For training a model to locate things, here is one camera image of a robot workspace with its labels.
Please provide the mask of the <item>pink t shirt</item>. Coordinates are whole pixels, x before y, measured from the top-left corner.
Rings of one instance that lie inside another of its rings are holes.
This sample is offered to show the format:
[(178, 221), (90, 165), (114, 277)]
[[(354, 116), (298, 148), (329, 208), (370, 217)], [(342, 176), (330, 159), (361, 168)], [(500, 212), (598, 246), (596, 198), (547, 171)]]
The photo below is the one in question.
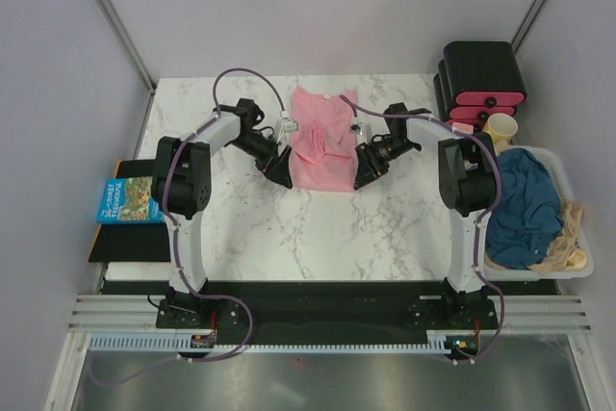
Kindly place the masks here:
[(357, 101), (354, 90), (325, 96), (295, 89), (291, 116), (298, 130), (291, 134), (289, 171), (297, 189), (352, 193), (358, 169), (357, 137), (351, 132)]

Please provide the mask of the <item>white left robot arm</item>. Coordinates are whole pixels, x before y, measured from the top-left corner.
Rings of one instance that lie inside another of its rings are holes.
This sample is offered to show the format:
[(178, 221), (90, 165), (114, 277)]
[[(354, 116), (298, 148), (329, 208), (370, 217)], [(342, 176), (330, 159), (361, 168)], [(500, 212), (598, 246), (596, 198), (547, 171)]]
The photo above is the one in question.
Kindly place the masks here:
[(212, 157), (229, 145), (252, 157), (266, 179), (284, 188), (293, 186), (289, 170), (291, 148), (286, 139), (298, 124), (283, 111), (273, 133), (257, 125), (264, 112), (250, 99), (223, 105), (185, 138), (159, 139), (152, 173), (151, 195), (164, 214), (170, 259), (174, 265), (169, 286), (190, 294), (179, 305), (178, 317), (190, 327), (203, 326), (211, 304), (199, 293), (207, 282), (201, 245), (201, 222), (212, 193)]

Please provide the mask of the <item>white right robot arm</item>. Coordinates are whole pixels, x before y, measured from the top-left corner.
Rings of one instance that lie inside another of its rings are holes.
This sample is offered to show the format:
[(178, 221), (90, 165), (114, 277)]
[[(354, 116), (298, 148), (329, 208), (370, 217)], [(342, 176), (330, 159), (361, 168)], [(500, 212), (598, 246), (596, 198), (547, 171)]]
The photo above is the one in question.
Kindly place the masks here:
[(449, 209), (451, 259), (447, 282), (457, 293), (479, 292), (487, 284), (484, 252), (487, 224), (501, 200), (501, 176), (490, 135), (465, 132), (440, 120), (428, 109), (389, 106), (376, 117), (385, 120), (386, 134), (370, 136), (368, 126), (354, 121), (351, 131), (365, 139), (356, 148), (356, 191), (389, 172), (390, 163), (411, 150), (437, 155), (438, 189)]

